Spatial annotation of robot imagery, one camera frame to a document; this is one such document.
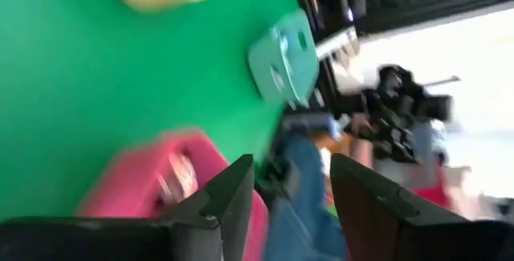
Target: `camera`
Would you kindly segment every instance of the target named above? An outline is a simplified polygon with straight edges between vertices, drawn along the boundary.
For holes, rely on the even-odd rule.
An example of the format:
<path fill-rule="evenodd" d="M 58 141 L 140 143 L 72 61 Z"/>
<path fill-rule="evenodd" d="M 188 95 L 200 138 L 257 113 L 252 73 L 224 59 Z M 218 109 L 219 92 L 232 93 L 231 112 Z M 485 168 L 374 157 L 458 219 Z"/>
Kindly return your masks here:
<path fill-rule="evenodd" d="M 451 97 L 430 95 L 399 65 L 382 66 L 378 75 L 377 87 L 361 95 L 370 128 L 362 128 L 357 136 L 373 142 L 377 159 L 418 164 L 411 129 L 416 122 L 448 120 Z"/>

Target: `teal plastic stool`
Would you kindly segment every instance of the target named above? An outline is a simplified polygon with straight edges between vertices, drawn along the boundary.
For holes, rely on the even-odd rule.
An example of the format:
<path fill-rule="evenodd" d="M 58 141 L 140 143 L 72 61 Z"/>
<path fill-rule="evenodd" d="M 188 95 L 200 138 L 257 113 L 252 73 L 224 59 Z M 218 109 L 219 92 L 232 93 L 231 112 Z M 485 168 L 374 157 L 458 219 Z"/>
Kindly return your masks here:
<path fill-rule="evenodd" d="M 307 103 L 318 76 L 318 58 L 305 12 L 284 16 L 251 45 L 248 63 L 264 101 Z"/>

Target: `light blue stool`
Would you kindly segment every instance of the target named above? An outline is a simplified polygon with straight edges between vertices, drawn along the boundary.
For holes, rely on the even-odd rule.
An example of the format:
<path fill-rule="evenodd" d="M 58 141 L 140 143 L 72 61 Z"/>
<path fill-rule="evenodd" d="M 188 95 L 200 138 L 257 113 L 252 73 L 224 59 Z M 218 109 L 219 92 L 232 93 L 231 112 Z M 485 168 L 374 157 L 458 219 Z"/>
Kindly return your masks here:
<path fill-rule="evenodd" d="M 307 103 L 318 58 L 303 10 L 284 16 L 248 51 L 251 74 L 264 101 Z"/>

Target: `black camera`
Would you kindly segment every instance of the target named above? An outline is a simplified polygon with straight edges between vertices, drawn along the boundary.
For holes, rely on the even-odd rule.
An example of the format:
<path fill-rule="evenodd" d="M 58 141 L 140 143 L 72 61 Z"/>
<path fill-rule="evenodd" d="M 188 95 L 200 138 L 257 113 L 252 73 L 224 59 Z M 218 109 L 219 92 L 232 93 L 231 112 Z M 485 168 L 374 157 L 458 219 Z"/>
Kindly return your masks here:
<path fill-rule="evenodd" d="M 414 82 L 412 72 L 398 65 L 385 65 L 378 74 L 378 86 L 361 95 L 371 127 L 363 128 L 358 137 L 373 142 L 378 159 L 418 164 L 411 129 L 419 121 L 448 120 L 451 97 L 430 95 Z"/>

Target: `green play mat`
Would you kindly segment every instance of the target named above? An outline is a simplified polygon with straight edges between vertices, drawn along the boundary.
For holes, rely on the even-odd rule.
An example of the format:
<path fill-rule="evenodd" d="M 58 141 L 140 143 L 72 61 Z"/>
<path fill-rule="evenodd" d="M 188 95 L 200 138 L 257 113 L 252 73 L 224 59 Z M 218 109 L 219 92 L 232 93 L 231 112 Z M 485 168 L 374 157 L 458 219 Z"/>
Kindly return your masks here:
<path fill-rule="evenodd" d="M 281 107 L 248 45 L 296 0 L 208 0 L 137 14 L 120 0 L 0 0 L 0 218 L 71 214 L 113 154 L 199 126 L 262 157 Z"/>

